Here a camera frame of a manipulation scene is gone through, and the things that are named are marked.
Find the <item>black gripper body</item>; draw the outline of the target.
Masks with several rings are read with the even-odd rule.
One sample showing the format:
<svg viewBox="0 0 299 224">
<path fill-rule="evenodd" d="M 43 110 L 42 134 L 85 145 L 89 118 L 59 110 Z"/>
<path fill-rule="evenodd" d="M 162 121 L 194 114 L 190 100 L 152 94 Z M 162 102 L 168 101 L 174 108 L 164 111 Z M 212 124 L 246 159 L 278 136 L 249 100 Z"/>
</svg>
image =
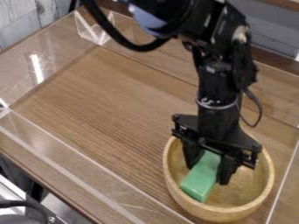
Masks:
<svg viewBox="0 0 299 224">
<path fill-rule="evenodd" d="M 241 166 L 254 169 L 261 152 L 260 143 L 240 128 L 240 103 L 225 108 L 198 106 L 197 115 L 174 114 L 172 116 L 172 135 L 180 139 L 193 139 L 202 148 L 222 157 L 225 154 L 237 158 Z"/>
</svg>

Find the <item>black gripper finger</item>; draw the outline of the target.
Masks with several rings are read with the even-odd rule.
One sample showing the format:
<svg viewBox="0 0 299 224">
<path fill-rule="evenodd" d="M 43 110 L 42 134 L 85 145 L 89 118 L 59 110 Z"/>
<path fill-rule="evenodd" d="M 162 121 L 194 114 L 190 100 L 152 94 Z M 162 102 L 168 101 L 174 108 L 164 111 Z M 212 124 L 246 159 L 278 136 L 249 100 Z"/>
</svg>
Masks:
<svg viewBox="0 0 299 224">
<path fill-rule="evenodd" d="M 190 169 L 200 161 L 204 150 L 200 144 L 186 137 L 181 139 L 181 150 L 186 168 Z"/>
<path fill-rule="evenodd" d="M 234 174 L 237 168 L 241 166 L 241 162 L 236 157 L 225 154 L 220 158 L 217 169 L 217 183 L 225 186 L 229 183 L 230 176 Z"/>
</svg>

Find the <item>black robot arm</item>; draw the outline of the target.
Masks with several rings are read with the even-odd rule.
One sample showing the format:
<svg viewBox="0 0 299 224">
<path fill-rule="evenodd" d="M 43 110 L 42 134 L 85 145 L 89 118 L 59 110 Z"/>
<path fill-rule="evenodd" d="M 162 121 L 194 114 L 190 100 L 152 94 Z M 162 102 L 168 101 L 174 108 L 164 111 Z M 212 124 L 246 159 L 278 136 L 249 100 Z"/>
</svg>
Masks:
<svg viewBox="0 0 299 224">
<path fill-rule="evenodd" d="M 146 44 L 130 42 L 108 21 L 94 0 L 82 5 L 109 37 L 126 49 L 149 52 L 178 39 L 190 52 L 198 75 L 197 114 L 172 116 L 172 135 L 181 140 L 184 161 L 192 168 L 209 151 L 218 155 L 216 181 L 225 185 L 237 168 L 253 169 L 260 143 L 241 130 L 241 98 L 257 81 L 245 15 L 228 0 L 120 0 L 134 21 L 153 36 Z"/>
</svg>

